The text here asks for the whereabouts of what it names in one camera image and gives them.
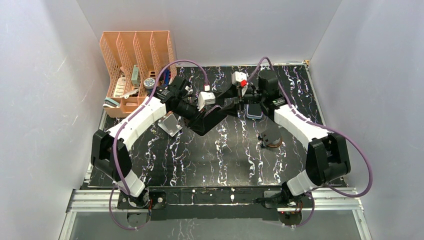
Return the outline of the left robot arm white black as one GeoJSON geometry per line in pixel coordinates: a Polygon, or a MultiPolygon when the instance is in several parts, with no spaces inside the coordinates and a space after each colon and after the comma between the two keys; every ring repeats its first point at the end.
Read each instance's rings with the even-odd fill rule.
{"type": "Polygon", "coordinates": [[[201,91],[197,103],[189,103],[191,84],[175,77],[166,87],[155,88],[135,111],[119,124],[93,134],[91,165],[109,177],[136,208],[150,202],[149,190],[132,169],[129,150],[134,142],[154,123],[169,112],[184,119],[187,128],[204,136],[228,115],[236,115],[236,107],[223,107],[225,99],[241,99],[248,86],[245,76],[231,78],[231,86],[223,92],[201,91]]]}

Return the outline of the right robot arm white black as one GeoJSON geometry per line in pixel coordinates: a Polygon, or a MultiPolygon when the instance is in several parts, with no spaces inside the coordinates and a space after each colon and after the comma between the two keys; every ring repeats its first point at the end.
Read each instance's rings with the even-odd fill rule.
{"type": "Polygon", "coordinates": [[[274,70],[260,70],[257,79],[257,85],[251,85],[245,73],[236,71],[227,90],[204,92],[200,103],[219,106],[217,112],[225,117],[237,116],[244,105],[258,104],[270,120],[285,128],[303,145],[305,169],[282,183],[280,192],[256,200],[265,207],[295,207],[313,190],[350,173],[347,139],[301,114],[284,93],[274,70]]]}

